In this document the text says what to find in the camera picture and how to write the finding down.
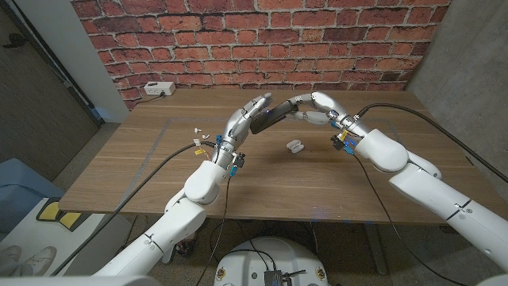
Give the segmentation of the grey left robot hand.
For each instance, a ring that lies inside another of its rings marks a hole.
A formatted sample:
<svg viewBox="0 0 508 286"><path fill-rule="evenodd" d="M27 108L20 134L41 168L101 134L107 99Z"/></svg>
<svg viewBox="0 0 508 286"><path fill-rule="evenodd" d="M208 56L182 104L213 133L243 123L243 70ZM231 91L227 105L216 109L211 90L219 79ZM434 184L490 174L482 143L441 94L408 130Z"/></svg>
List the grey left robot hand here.
<svg viewBox="0 0 508 286"><path fill-rule="evenodd" d="M212 161L227 169L234 153L248 136L252 120L272 102L271 93L258 96L236 110L226 123L221 141L212 154Z"/></svg>

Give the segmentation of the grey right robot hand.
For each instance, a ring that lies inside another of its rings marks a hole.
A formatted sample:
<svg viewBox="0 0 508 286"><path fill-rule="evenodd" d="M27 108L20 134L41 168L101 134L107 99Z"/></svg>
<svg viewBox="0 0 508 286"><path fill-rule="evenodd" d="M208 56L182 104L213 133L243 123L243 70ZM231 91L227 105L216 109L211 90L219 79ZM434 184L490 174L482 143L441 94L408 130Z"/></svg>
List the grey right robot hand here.
<svg viewBox="0 0 508 286"><path fill-rule="evenodd" d="M287 100L296 110L286 114L288 118L306 120L311 124L330 124L333 128L341 129L337 139L346 145L348 139L356 145L366 137L371 129L354 118L335 99L320 91L298 95Z"/></svg>

